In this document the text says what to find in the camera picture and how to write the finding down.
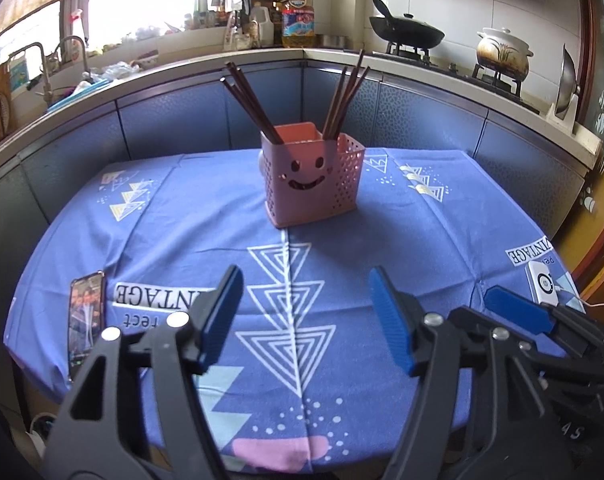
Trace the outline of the blue kitchen cabinets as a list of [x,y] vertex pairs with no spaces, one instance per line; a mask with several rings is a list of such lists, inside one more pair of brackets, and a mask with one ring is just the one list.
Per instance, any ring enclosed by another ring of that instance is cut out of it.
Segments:
[[[204,56],[93,91],[0,143],[0,332],[12,292],[50,222],[112,162],[256,148],[259,134]],[[582,127],[435,70],[367,56],[345,130],[368,146],[460,150],[554,236],[602,150]]]

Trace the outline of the steel kitchen faucet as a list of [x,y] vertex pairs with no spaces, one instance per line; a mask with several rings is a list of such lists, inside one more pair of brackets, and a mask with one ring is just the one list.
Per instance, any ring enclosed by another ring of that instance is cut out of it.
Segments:
[[11,92],[20,94],[40,86],[40,96],[50,107],[53,91],[44,46],[37,41],[26,44],[8,56],[8,63]]

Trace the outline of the white power bank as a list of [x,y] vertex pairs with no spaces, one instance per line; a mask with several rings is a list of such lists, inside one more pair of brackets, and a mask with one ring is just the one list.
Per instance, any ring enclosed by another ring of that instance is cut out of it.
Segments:
[[535,304],[558,306],[559,300],[556,287],[548,266],[539,261],[526,263],[526,277],[531,289],[532,299]]

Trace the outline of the smartphone on table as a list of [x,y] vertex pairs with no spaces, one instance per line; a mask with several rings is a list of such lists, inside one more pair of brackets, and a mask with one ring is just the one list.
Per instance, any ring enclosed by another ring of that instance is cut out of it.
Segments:
[[67,317],[68,378],[73,382],[104,329],[105,274],[96,271],[70,284]]

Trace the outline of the blue patterned tablecloth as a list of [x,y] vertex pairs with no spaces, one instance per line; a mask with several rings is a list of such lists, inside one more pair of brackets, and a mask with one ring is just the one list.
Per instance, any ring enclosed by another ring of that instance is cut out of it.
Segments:
[[383,266],[424,310],[483,309],[500,285],[530,296],[545,263],[564,301],[576,292],[552,242],[459,151],[372,148],[357,206],[277,229],[254,150],[120,162],[58,214],[16,286],[4,341],[48,396],[70,389],[70,285],[105,275],[105,322],[160,326],[244,277],[218,363],[195,382],[214,439],[238,469],[311,472],[389,456],[417,384],[392,361],[368,274]]

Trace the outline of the steel pot lid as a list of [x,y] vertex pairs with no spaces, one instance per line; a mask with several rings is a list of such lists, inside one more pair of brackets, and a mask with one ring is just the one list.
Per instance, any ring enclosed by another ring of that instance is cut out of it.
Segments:
[[558,118],[566,118],[572,96],[577,96],[579,93],[580,87],[578,86],[578,78],[576,78],[573,58],[569,53],[567,46],[563,46],[561,74],[555,102],[555,115]]

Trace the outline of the gas stove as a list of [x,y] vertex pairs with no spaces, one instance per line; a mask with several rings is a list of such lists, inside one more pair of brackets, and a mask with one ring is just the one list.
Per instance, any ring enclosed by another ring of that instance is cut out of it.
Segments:
[[384,51],[372,51],[371,56],[424,68],[425,70],[431,70],[431,72],[463,80],[468,82],[468,84],[473,84],[473,86],[480,87],[512,103],[516,103],[536,115],[540,114],[538,108],[522,99],[522,84],[520,81],[495,72],[495,70],[489,70],[480,64],[474,65],[472,70],[459,67],[453,62],[436,64],[431,61],[428,49],[403,46],[391,41],[387,43]]

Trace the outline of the pink smiley utensil holder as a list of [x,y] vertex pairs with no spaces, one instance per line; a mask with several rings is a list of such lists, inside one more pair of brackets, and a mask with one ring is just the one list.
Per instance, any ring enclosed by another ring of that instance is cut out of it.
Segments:
[[326,140],[311,122],[276,128],[281,144],[262,138],[259,169],[265,208],[278,229],[325,220],[356,208],[365,147],[341,133]]

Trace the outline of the ceramic clay pot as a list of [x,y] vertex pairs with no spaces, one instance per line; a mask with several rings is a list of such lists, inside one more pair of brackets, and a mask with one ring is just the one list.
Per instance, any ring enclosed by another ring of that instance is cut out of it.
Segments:
[[511,34],[508,28],[484,27],[478,32],[478,64],[495,70],[515,81],[525,81],[529,75],[529,58],[534,53],[529,45]]

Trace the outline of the black wok on stove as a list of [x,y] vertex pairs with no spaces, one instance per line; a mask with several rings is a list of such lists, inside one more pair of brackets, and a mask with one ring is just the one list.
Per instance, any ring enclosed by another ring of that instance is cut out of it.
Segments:
[[380,16],[371,16],[369,23],[381,39],[416,49],[430,50],[437,47],[445,37],[445,32],[427,23],[415,20],[413,15],[395,16],[382,0],[372,0]]

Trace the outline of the small steel bowl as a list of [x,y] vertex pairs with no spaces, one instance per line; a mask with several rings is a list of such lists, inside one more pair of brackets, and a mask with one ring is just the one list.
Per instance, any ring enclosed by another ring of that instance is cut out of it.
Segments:
[[316,47],[320,49],[345,50],[349,47],[349,38],[341,35],[318,34],[316,36]]

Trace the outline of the white plastic jug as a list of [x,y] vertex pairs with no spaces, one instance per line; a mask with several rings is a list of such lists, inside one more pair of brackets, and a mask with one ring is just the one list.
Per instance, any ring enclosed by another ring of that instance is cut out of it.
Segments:
[[256,24],[256,39],[259,47],[272,47],[275,44],[275,26],[266,6],[255,6],[251,11],[251,21]]

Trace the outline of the cooking oil bottle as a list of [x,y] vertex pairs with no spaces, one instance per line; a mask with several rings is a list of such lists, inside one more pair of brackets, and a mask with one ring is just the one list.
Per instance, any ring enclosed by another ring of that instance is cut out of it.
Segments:
[[311,48],[315,44],[315,11],[308,0],[287,0],[281,36],[285,48]]

